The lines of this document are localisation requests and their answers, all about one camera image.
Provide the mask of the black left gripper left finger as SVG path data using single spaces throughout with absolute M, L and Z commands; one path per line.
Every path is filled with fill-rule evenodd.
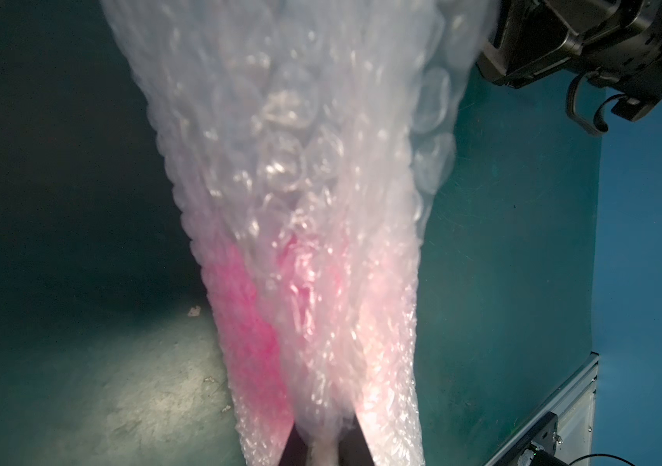
M 311 445 L 303 437 L 296 423 L 292 424 L 278 466 L 310 466 Z

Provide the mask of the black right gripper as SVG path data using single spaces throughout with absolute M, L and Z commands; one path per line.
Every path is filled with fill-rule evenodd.
M 579 87 L 613 89 L 606 102 L 628 122 L 662 101 L 662 0 L 504 1 L 476 65 L 488 82 L 513 89 L 561 70 L 575 73 L 567 116 L 588 134 L 603 136 L 602 109 L 591 120 L 577 112 Z

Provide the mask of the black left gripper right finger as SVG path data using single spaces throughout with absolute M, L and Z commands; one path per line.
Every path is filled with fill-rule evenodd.
M 342 429 L 338 449 L 340 466 L 375 466 L 357 415 Z

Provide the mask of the pink plastic wine glass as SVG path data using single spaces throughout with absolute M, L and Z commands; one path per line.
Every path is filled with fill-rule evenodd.
M 240 250 L 220 231 L 192 239 L 191 247 L 201 264 L 239 419 L 292 421 L 280 340 L 260 312 L 258 291 Z

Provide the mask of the clear bubble wrap sheet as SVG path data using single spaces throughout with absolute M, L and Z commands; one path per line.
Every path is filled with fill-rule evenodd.
M 191 240 L 241 252 L 280 340 L 292 421 L 242 421 L 276 465 L 293 423 L 339 465 L 424 463 L 414 376 L 421 246 L 495 1 L 106 1 Z

